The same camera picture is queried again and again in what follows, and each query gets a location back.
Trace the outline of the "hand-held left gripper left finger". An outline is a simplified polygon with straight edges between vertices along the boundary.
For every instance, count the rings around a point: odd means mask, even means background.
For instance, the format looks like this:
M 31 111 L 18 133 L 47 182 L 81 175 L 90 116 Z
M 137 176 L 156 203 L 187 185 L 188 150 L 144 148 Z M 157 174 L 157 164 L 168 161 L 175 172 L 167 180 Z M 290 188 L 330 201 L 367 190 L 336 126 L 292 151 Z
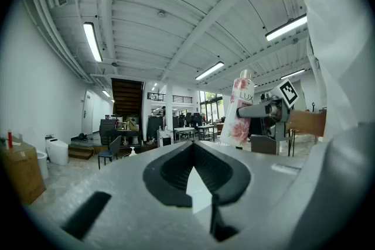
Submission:
M 165 206 L 147 190 L 143 172 L 173 144 L 120 159 L 70 188 L 47 208 L 26 207 L 28 217 L 59 250 L 194 250 L 194 216 L 189 208 Z M 109 199 L 78 239 L 62 227 L 88 200 Z

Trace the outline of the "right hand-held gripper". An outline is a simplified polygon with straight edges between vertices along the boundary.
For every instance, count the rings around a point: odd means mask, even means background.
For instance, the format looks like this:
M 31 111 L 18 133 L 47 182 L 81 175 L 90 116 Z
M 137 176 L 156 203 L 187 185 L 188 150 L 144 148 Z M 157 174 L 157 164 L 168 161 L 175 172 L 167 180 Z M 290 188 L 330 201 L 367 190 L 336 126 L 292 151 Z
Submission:
M 260 97 L 260 104 L 237 108 L 239 118 L 260 118 L 262 135 L 285 141 L 286 125 L 299 95 L 289 79 L 284 80 Z

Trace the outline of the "small pink bottle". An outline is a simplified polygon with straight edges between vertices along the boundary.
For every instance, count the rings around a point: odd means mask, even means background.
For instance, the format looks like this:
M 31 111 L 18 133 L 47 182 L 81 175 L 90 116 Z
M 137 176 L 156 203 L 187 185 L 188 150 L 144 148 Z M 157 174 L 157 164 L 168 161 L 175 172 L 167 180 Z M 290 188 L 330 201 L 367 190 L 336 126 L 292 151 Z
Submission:
M 237 116 L 239 108 L 253 105 L 255 84 L 251 80 L 251 71 L 243 70 L 234 80 L 226 118 L 220 135 L 220 141 L 242 148 L 247 144 L 251 118 Z

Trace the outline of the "dark wooden cabinet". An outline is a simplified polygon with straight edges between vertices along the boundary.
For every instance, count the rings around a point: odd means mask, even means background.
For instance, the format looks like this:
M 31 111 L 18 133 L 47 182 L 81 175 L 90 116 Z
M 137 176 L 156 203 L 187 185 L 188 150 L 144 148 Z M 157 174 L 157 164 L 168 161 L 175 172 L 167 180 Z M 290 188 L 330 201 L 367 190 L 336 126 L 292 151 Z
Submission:
M 251 151 L 268 155 L 279 155 L 279 142 L 261 135 L 252 135 L 250 138 Z

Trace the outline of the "blue seat chair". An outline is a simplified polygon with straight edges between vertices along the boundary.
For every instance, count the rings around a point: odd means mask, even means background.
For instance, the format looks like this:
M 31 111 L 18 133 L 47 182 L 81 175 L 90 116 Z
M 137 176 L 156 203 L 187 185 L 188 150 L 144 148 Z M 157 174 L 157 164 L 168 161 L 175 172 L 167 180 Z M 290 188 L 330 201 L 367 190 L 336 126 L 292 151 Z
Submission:
M 120 152 L 121 146 L 121 136 L 117 136 L 113 142 L 111 142 L 108 146 L 107 150 L 101 151 L 98 154 L 98 168 L 101 169 L 100 162 L 101 158 L 104 159 L 104 165 L 106 165 L 106 160 L 108 159 L 110 162 L 113 161 L 114 158 L 118 159 L 118 153 Z

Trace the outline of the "wooden steps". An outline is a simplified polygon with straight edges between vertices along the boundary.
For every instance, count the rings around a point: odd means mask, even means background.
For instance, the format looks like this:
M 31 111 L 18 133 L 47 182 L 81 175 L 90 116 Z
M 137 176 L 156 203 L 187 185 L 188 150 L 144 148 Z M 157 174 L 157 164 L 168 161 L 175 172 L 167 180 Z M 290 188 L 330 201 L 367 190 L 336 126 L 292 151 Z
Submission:
M 71 143 L 68 146 L 68 156 L 75 159 L 89 160 L 92 156 L 108 149 L 108 146 L 89 146 Z

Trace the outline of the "black desk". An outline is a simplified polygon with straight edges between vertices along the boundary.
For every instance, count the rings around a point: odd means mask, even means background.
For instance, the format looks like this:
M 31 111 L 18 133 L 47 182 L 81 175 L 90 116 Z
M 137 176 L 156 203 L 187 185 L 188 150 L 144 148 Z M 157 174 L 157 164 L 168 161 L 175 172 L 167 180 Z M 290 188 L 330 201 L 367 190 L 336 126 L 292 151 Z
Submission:
M 141 142 L 142 142 L 141 131 L 111 129 L 111 130 L 107 130 L 105 133 L 106 133 L 106 137 L 108 139 L 109 144 L 118 136 L 125 137 L 125 138 L 132 137 L 132 141 L 133 141 L 132 145 L 134 146 L 139 146 L 141 145 Z

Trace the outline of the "white toilet with black panel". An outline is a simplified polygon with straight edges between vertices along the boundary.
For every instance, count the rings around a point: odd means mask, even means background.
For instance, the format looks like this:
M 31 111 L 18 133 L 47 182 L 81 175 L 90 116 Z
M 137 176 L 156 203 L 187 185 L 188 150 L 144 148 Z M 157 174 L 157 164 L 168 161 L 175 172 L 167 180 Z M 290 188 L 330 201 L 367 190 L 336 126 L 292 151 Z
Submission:
M 46 153 L 53 164 L 64 166 L 69 162 L 69 146 L 53 135 L 45 137 Z

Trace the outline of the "white top metal table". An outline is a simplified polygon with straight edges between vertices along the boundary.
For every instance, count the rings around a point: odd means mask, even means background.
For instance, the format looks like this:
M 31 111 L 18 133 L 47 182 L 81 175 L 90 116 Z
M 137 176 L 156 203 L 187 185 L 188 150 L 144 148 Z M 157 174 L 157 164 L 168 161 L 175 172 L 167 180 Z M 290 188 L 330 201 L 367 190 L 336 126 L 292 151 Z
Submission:
M 187 136 L 186 139 L 190 139 L 191 137 L 195 138 L 195 129 L 192 127 L 181 127 L 181 128 L 175 128 L 173 130 L 173 139 L 174 142 L 180 142 L 182 135 Z

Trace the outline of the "white door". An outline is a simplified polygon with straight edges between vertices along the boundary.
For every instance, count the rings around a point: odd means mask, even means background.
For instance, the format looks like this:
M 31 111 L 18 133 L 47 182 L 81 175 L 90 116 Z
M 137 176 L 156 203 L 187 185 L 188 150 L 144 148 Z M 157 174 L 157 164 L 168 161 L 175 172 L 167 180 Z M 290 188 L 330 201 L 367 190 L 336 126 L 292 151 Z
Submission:
M 93 94 L 87 90 L 84 97 L 83 117 L 82 117 L 82 133 L 88 135 L 93 132 Z

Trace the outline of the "plain white toilet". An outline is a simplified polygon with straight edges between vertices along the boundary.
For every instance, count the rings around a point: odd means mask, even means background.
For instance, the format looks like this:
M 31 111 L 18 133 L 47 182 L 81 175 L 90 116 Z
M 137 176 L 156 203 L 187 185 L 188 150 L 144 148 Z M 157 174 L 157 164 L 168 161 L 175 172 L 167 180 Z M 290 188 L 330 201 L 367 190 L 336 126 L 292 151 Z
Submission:
M 47 168 L 47 154 L 45 152 L 36 150 L 37 153 L 37 162 L 39 164 L 40 173 L 42 175 L 42 179 L 45 180 L 49 177 L 49 172 Z

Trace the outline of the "dark wooden staircase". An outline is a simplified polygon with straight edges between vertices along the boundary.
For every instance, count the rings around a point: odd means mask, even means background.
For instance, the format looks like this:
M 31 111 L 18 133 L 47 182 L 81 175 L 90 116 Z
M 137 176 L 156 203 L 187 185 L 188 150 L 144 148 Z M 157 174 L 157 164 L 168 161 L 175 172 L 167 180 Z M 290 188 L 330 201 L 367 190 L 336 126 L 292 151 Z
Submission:
M 113 113 L 121 117 L 140 117 L 144 83 L 141 81 L 112 79 Z

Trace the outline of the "brown cardboard box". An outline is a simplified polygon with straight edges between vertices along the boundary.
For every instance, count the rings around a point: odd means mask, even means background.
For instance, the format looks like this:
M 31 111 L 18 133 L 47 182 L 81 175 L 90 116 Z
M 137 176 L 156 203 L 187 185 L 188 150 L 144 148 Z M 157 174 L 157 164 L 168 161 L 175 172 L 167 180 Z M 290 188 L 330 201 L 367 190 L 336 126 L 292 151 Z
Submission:
M 23 204 L 31 205 L 44 191 L 45 184 L 38 164 L 36 148 L 16 137 L 12 147 L 0 146 L 0 160 Z

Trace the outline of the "person's white shirt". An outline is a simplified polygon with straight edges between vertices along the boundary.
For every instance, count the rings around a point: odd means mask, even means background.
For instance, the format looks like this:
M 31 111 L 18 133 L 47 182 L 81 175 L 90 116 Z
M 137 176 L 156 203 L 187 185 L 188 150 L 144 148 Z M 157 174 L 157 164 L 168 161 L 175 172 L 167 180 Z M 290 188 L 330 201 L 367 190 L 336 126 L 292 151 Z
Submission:
M 323 141 L 375 121 L 375 19 L 368 0 L 304 0 L 326 87 Z

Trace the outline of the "black frame table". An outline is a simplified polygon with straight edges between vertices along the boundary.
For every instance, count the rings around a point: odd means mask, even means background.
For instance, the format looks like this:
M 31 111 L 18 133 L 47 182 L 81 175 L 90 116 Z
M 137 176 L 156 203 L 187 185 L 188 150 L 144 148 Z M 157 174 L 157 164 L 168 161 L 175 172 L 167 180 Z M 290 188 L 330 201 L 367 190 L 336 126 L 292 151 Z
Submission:
M 214 134 L 214 126 L 213 125 L 203 125 L 198 126 L 198 138 L 200 141 L 214 141 L 215 134 Z

